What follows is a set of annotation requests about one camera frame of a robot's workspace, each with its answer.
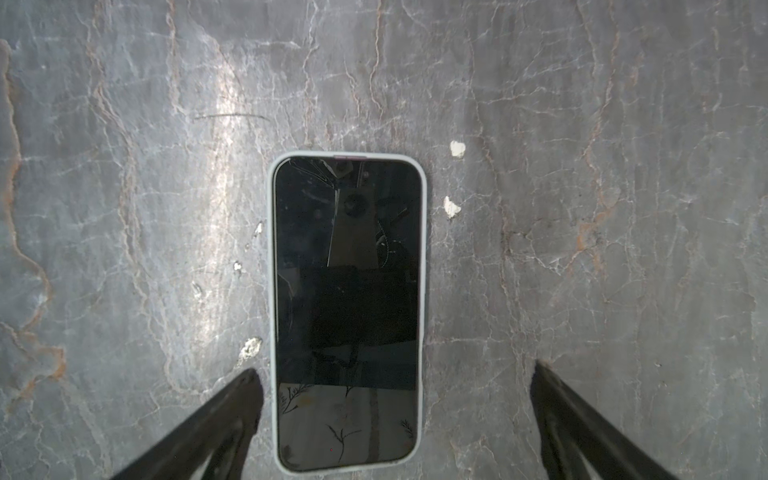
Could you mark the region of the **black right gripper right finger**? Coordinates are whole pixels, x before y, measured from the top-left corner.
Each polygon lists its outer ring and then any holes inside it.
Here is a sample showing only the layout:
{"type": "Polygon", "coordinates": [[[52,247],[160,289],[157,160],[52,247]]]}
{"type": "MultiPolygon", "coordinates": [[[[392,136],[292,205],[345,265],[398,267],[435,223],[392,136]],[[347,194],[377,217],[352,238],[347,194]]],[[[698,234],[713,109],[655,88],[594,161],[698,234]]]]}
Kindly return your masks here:
{"type": "Polygon", "coordinates": [[[673,479],[596,409],[538,360],[530,399],[550,479],[673,479]]]}

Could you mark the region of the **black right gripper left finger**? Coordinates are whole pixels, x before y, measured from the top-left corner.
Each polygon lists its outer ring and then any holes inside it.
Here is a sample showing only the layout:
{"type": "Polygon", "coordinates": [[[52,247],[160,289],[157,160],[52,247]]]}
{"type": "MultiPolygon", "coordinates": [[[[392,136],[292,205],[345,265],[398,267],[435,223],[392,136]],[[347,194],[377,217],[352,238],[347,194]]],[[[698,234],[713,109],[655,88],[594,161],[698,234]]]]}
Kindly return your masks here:
{"type": "Polygon", "coordinates": [[[248,368],[156,445],[115,475],[117,479],[240,479],[264,405],[264,388],[248,368]]]}

